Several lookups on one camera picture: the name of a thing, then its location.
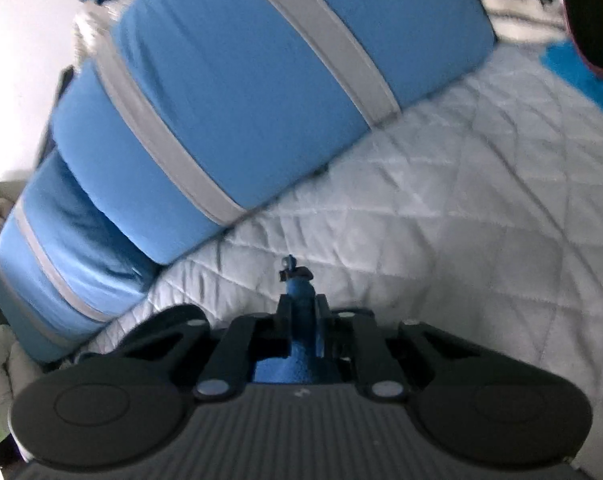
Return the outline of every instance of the white wall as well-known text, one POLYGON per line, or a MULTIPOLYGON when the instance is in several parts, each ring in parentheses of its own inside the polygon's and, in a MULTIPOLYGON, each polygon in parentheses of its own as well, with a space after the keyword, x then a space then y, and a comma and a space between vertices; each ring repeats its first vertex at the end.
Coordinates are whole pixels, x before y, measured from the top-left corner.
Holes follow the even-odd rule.
POLYGON ((0 0, 0 180, 27 178, 60 70, 72 63, 77 0, 0 0))

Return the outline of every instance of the white quilted blanket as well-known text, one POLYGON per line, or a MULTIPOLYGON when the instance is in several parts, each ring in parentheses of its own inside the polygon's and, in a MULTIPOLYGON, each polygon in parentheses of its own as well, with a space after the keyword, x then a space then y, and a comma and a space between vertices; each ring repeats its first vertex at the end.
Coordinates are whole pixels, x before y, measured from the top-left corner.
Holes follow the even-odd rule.
POLYGON ((578 457, 603 480, 603 114, 499 46, 478 72, 166 269, 89 348, 172 304, 213 322, 275 308, 281 257, 333 307, 424 320, 562 375, 591 399, 578 457))

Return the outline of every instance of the gray stripe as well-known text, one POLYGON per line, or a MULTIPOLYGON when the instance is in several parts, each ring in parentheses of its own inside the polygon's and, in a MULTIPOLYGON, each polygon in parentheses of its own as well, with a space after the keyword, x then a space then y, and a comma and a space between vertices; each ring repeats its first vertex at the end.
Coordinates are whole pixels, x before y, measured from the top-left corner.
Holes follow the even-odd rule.
POLYGON ((42 270, 48 280, 50 280, 55 290, 59 292, 60 296, 63 297, 64 300, 66 300, 66 302, 70 306, 72 306, 77 312, 88 317, 88 319, 92 319, 93 321, 98 322, 111 321, 113 317, 107 316, 103 312, 99 312, 99 310, 95 310, 94 308, 86 304, 82 300, 82 298, 80 298, 73 292, 72 288, 70 288, 70 285, 66 283, 64 277, 53 265, 52 261, 48 257, 48 254, 46 254, 44 248, 40 245, 39 240, 37 240, 37 235, 35 235, 35 232, 29 224, 28 218, 26 218, 23 200, 20 199, 15 204, 13 214, 15 215, 15 222, 18 225, 18 229, 22 233, 22 236, 30 247, 33 256, 37 260, 39 268, 42 270))
POLYGON ((46 324, 41 319, 39 319, 37 313, 35 312, 35 309, 31 307, 27 301, 22 299, 22 297, 10 286, 10 283, 8 282, 8 279, 6 279, 6 275, 4 274, 4 270, 1 266, 0 282, 2 282, 2 285, 4 286, 8 294, 11 296, 13 303, 18 308, 22 316, 29 320, 34 329, 37 330, 46 339, 48 339, 48 341, 61 348, 67 348, 69 350, 72 350, 73 348, 75 348, 75 346, 77 346, 75 343, 50 330, 46 326, 46 324))
POLYGON ((204 215, 230 225, 246 210, 197 164, 137 86, 110 36, 95 54, 99 78, 113 106, 170 181, 204 215))
POLYGON ((268 0, 306 40, 369 126, 400 113, 373 60, 324 0, 268 0))

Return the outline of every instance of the bright blue fabric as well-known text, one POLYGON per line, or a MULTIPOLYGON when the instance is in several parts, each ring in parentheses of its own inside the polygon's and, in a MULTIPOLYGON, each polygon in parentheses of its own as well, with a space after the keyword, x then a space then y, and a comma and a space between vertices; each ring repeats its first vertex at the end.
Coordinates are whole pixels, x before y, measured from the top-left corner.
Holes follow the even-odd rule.
MULTIPOLYGON (((326 0, 402 106, 477 66, 493 35, 477 0, 326 0)), ((137 0, 113 32, 158 114, 247 209, 272 200, 368 130, 267 0, 137 0)), ((83 189, 145 254, 168 264, 221 230, 153 167, 91 62, 53 119, 83 189)))
MULTIPOLYGON (((124 237, 82 191, 57 151, 28 183, 21 199, 35 236, 75 295, 92 308, 118 317, 141 301, 157 266, 124 237)), ((0 308, 26 351, 40 361, 56 360, 85 342, 105 323, 69 306, 42 272, 12 214, 0 236, 0 267, 10 288, 71 348, 42 344, 0 282, 0 308)))
POLYGON ((572 41, 550 45, 541 63, 603 110, 603 80, 585 65, 572 41))

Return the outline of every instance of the blue pillow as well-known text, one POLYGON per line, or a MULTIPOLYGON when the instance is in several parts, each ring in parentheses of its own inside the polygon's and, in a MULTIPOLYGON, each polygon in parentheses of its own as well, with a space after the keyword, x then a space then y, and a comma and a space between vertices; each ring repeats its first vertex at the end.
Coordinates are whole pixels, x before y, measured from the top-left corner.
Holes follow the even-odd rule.
POLYGON ((155 262, 172 262, 274 199, 493 47, 478 0, 291 1, 137 0, 112 32, 106 62, 99 54, 87 62, 62 99, 53 118, 62 156, 155 262), (345 79, 334 62, 345 63, 345 79), (122 70, 108 81, 109 63, 130 80, 115 98, 122 70), (369 114, 353 80, 373 102, 392 101, 389 113, 369 114), (122 112, 137 94, 154 122, 138 104, 122 112), (227 214, 198 201, 211 189, 227 214))
POLYGON ((51 362, 143 300, 156 271, 55 151, 0 235, 0 309, 24 349, 51 362))

